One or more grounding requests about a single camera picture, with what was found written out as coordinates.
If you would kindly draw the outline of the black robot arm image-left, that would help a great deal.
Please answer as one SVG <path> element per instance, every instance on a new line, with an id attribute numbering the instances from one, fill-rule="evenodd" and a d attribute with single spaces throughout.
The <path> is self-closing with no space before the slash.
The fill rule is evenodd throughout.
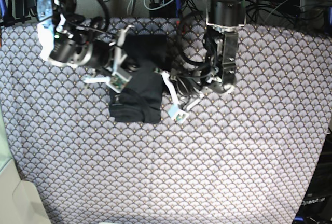
<path id="1" fill-rule="evenodd" d="M 76 0 L 36 0 L 40 57 L 57 67 L 93 69 L 101 76 L 86 76 L 84 83 L 104 83 L 121 93 L 132 79 L 124 67 L 128 54 L 123 46 L 133 26 L 120 29 L 109 43 L 100 40 L 101 34 L 111 35 L 110 16 L 105 2 L 96 1 L 104 16 L 96 17 L 86 26 L 84 16 L 75 14 Z"/>

